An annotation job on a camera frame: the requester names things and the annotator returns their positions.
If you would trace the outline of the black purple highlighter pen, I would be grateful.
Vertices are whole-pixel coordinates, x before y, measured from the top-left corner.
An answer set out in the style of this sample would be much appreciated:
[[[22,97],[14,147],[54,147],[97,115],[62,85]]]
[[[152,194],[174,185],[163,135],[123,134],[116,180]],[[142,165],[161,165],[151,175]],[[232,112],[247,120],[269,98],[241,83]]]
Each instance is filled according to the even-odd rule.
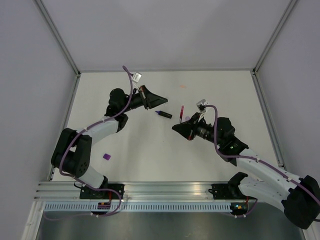
[[[155,111],[155,112],[156,112],[159,116],[164,117],[164,118],[171,119],[171,118],[173,117],[172,114],[167,113],[167,112],[164,112],[164,111],[162,111],[162,110],[157,110],[157,111]]]

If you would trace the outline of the red transparent pen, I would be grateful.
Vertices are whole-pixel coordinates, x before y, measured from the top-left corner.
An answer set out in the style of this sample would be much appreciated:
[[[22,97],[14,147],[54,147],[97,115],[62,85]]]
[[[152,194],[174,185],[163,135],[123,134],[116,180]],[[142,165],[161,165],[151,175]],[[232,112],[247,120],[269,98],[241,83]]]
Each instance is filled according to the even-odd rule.
[[[181,106],[180,108],[180,114],[179,114],[179,124],[182,123],[183,120],[183,114],[184,114],[184,105]]]

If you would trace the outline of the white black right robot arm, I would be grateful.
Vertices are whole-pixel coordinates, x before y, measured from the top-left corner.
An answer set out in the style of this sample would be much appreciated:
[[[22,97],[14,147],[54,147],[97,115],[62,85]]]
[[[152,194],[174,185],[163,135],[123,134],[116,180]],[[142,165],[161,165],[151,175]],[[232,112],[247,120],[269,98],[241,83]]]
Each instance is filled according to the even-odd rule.
[[[188,141],[200,137],[216,143],[218,155],[227,163],[242,168],[228,181],[228,194],[235,199],[251,197],[282,211],[301,229],[320,220],[320,186],[310,175],[301,177],[273,166],[235,136],[235,128],[227,117],[208,124],[199,112],[188,121],[175,124],[172,130]]]

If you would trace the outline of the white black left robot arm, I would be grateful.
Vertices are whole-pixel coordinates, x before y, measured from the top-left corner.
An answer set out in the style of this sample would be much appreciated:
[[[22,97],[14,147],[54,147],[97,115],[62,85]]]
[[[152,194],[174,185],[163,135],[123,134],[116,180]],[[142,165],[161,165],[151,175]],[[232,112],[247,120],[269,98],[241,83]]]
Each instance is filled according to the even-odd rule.
[[[111,200],[116,194],[109,191],[108,178],[90,165],[92,146],[121,131],[129,119],[126,112],[139,107],[149,110],[167,102],[167,98],[152,93],[145,85],[134,89],[131,95],[121,88],[113,89],[109,94],[106,113],[98,123],[87,129],[65,128],[61,132],[51,165],[84,183],[80,188],[82,199]]]

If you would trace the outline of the small purple block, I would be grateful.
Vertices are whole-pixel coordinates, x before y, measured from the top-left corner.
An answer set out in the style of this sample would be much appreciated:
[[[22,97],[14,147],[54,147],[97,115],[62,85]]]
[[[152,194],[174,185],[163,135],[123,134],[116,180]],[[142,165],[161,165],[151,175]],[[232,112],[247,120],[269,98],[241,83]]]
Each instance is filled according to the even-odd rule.
[[[103,155],[103,158],[104,158],[105,160],[109,161],[110,158],[111,158],[111,156],[110,156],[109,154],[105,153],[105,154]]]

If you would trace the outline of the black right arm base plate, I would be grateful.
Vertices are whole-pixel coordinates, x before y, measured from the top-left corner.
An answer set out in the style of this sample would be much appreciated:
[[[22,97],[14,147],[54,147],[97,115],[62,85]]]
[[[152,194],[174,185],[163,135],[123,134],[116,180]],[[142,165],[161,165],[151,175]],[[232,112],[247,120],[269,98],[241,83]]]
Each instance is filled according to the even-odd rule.
[[[208,192],[212,194],[214,200],[234,200],[234,196],[229,190],[227,183],[213,183]]]

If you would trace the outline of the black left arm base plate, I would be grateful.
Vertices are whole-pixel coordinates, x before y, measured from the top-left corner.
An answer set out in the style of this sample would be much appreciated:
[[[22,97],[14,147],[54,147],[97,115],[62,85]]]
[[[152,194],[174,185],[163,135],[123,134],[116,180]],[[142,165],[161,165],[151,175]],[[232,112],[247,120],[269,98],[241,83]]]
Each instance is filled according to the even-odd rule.
[[[120,198],[123,199],[125,185],[122,183],[108,183],[103,185],[101,189],[114,190],[120,195]],[[79,198],[82,200],[118,200],[119,197],[114,191],[93,190],[87,186],[82,186]]]

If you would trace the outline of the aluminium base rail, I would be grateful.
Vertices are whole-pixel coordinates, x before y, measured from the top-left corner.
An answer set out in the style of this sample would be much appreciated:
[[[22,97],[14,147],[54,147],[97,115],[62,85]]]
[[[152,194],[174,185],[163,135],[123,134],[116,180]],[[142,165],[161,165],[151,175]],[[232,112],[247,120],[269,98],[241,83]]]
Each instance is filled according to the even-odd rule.
[[[226,182],[109,182],[124,184],[124,201],[133,202],[206,202],[214,200],[208,189]],[[36,188],[36,201],[85,201],[80,199],[83,187],[74,181],[43,181]],[[246,196],[232,193],[231,201],[244,201]]]

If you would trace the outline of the aluminium frame post left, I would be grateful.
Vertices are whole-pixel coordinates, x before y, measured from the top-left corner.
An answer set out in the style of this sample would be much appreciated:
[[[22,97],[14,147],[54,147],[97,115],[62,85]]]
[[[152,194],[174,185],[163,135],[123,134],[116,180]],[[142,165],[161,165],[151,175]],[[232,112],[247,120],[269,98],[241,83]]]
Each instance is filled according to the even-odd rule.
[[[54,40],[56,41],[61,53],[63,54],[65,60],[71,67],[72,71],[76,75],[76,77],[80,77],[81,71],[77,67],[73,57],[70,54],[70,51],[67,48],[56,24],[54,23],[48,9],[46,8],[44,2],[42,0],[33,0],[35,6],[37,7],[40,15],[42,16],[43,20],[45,21],[49,31],[51,32]]]

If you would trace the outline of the aluminium frame post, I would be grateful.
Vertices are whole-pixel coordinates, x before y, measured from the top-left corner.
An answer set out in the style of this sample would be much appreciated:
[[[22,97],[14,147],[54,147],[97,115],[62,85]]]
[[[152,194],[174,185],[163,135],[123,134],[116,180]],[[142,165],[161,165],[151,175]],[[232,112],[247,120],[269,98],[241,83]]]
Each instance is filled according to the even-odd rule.
[[[295,7],[297,6],[297,4],[299,3],[299,0],[290,0],[284,10],[284,12],[282,13],[275,29],[273,30],[270,38],[267,41],[266,46],[264,47],[261,55],[259,56],[255,66],[252,69],[252,74],[256,75],[258,73],[258,71],[260,70],[260,68],[262,67],[266,57],[268,56],[271,48],[273,47],[273,45],[275,44],[277,38],[279,37],[280,33],[282,32],[285,24],[287,23],[289,17],[291,16],[292,12],[294,11]]]
[[[67,48],[56,24],[54,23],[48,9],[46,8],[44,2],[42,0],[33,0],[35,6],[37,7],[40,15],[42,16],[43,20],[45,21],[49,31],[51,32],[54,40],[56,41],[61,53],[63,54],[65,60],[71,67],[72,71],[76,75],[76,77],[80,77],[81,71],[77,67],[73,57],[70,54],[70,51]]]

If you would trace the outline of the aluminium frame post right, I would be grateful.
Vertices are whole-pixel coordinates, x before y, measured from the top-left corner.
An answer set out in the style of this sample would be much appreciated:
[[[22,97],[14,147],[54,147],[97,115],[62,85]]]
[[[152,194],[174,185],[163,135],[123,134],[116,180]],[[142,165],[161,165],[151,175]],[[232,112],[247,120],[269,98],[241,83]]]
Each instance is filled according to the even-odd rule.
[[[260,70],[260,68],[262,67],[266,57],[268,56],[271,48],[273,47],[273,45],[275,44],[277,38],[279,37],[280,33],[282,32],[285,24],[287,23],[289,17],[291,16],[292,12],[294,11],[295,7],[297,6],[297,4],[299,3],[299,0],[290,0],[284,10],[284,12],[282,13],[275,29],[273,30],[270,38],[267,41],[266,46],[264,47],[261,55],[259,56],[255,66],[252,69],[252,74],[256,75],[258,73],[258,71]]]

